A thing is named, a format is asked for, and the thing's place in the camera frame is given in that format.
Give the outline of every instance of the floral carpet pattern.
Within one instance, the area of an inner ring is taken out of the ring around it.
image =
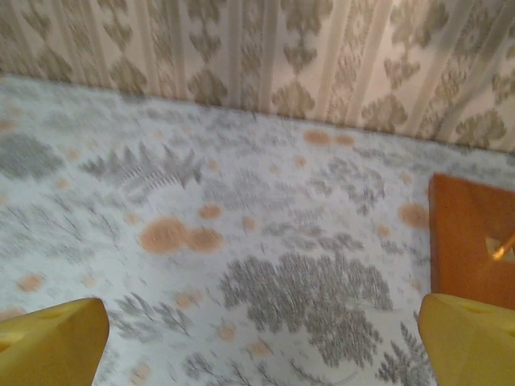
[[[151,97],[0,85],[0,318],[102,298],[95,385],[435,384],[435,172],[515,157]]]

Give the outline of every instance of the yellow object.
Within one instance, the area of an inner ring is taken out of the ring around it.
[[[515,385],[515,311],[429,294],[418,331],[440,386]]]
[[[0,322],[0,385],[91,386],[108,335],[96,298]]]

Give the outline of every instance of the wooden surface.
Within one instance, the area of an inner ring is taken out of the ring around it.
[[[434,175],[429,201],[431,291],[515,310],[515,263],[494,261],[486,241],[515,230],[515,192]]]

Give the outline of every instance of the wall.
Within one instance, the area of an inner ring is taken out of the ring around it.
[[[2,0],[4,72],[515,152],[511,0]]]

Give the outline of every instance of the damask pattern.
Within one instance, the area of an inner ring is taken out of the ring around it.
[[[515,151],[510,0],[0,7],[3,72]],[[464,136],[484,114],[501,127]]]
[[[102,298],[96,386],[436,384],[428,180],[515,189],[515,156],[3,82],[0,320]],[[494,111],[460,140],[502,136]]]

